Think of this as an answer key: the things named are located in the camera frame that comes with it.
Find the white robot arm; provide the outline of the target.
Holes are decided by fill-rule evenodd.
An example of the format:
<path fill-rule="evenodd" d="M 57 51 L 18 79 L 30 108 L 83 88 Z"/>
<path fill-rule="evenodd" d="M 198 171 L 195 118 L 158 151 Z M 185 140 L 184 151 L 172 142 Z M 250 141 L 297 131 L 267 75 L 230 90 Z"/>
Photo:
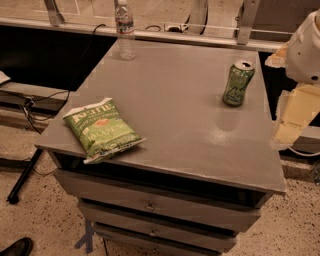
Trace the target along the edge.
<path fill-rule="evenodd" d="M 307 16 L 265 65 L 284 68 L 286 76 L 297 82 L 291 92 L 281 93 L 276 108 L 272 147 L 285 150 L 320 112 L 320 9 Z"/>

